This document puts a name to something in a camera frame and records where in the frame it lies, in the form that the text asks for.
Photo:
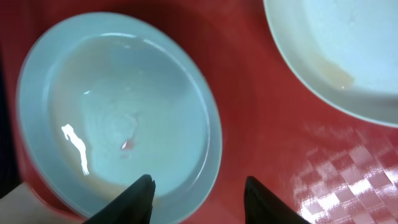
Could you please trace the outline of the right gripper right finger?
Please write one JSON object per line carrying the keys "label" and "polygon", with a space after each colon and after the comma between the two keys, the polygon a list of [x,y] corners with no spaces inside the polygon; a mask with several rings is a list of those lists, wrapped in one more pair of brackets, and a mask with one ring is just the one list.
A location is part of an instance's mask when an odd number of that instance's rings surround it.
{"label": "right gripper right finger", "polygon": [[245,224],[310,224],[253,176],[244,189]]}

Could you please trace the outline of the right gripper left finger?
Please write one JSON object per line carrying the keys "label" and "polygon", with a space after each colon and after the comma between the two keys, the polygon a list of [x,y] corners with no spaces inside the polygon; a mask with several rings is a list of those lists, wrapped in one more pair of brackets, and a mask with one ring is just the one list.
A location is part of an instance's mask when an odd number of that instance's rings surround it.
{"label": "right gripper left finger", "polygon": [[145,174],[84,224],[149,224],[154,194],[155,181]]}

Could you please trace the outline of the light blue plate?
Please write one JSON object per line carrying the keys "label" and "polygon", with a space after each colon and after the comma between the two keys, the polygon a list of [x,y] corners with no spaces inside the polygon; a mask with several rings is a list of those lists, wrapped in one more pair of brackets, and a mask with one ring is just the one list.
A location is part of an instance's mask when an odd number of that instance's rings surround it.
{"label": "light blue plate", "polygon": [[204,76],[170,37],[133,17],[91,12],[51,27],[24,60],[17,111],[39,175],[85,218],[148,174],[151,222],[180,223],[220,169],[220,116]]}

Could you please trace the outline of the white plate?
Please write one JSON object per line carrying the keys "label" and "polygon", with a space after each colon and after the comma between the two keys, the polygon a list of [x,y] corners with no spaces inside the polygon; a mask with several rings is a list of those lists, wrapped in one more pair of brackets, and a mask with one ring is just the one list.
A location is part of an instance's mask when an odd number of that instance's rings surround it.
{"label": "white plate", "polygon": [[274,42],[313,94],[397,126],[397,0],[264,0]]}

